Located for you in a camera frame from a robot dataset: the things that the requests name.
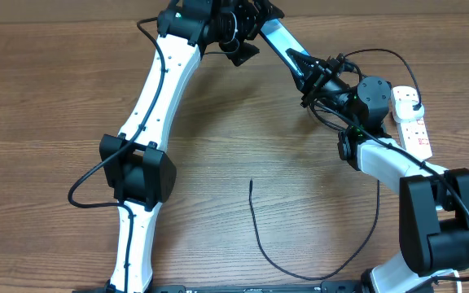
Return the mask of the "blue-screen smartphone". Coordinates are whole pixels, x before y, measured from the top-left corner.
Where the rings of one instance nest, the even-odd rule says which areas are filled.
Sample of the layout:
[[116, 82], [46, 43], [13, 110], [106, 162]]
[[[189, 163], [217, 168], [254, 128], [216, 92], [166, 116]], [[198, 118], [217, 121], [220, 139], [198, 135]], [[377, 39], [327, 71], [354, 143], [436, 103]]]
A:
[[287, 54], [288, 49], [309, 55], [307, 50], [293, 37], [283, 26], [279, 19], [266, 21], [260, 31], [260, 35], [273, 49], [277, 56], [288, 66], [294, 77], [302, 77], [303, 73]]

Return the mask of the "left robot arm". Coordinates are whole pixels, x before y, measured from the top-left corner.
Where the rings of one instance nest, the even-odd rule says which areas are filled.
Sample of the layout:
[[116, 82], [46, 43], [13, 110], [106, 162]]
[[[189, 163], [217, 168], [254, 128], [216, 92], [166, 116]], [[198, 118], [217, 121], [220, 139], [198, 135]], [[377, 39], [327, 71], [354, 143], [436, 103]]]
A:
[[265, 22], [282, 18], [269, 1], [172, 1], [156, 18], [156, 52], [128, 120], [103, 136], [99, 152], [118, 206], [116, 266], [107, 292], [151, 289], [156, 219], [172, 193], [177, 170], [167, 154], [173, 118], [206, 47], [239, 66], [259, 50], [251, 45]]

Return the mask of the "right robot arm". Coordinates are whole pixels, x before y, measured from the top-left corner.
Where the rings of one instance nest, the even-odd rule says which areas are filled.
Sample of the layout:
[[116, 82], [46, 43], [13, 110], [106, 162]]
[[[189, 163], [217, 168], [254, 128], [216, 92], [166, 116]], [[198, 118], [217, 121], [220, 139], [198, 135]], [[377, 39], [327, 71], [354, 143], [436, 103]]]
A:
[[[469, 282], [469, 169], [447, 169], [418, 158], [384, 128], [392, 86], [365, 76], [345, 56], [318, 59], [286, 51], [302, 106], [339, 117], [340, 158], [399, 196], [400, 251], [362, 275], [362, 292], [430, 292], [440, 281]], [[340, 79], [358, 74], [355, 86]]]

